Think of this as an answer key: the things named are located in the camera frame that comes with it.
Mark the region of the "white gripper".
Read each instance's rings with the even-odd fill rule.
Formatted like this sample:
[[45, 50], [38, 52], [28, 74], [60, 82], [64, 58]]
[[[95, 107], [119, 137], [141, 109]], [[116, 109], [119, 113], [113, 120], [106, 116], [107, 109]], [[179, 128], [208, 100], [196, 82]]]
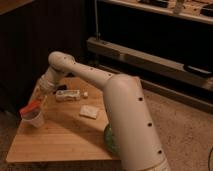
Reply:
[[[52, 93], [54, 90], [54, 86], [48, 80], [46, 80], [44, 77], [41, 77], [39, 79], [39, 89], [36, 89], [33, 100], [39, 100], [40, 91], [42, 94]], [[47, 95], [41, 96], [41, 99], [40, 99], [41, 108], [43, 108], [45, 106], [46, 100], [47, 100]]]

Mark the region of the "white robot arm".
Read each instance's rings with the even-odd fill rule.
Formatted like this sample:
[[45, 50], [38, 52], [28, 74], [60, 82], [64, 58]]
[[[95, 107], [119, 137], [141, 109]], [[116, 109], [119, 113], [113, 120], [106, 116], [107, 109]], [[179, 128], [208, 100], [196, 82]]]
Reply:
[[75, 61], [72, 55], [54, 51], [40, 77], [43, 94], [53, 92], [72, 73], [103, 92], [107, 117], [125, 171], [171, 171], [150, 115], [142, 85], [135, 77], [113, 74]]

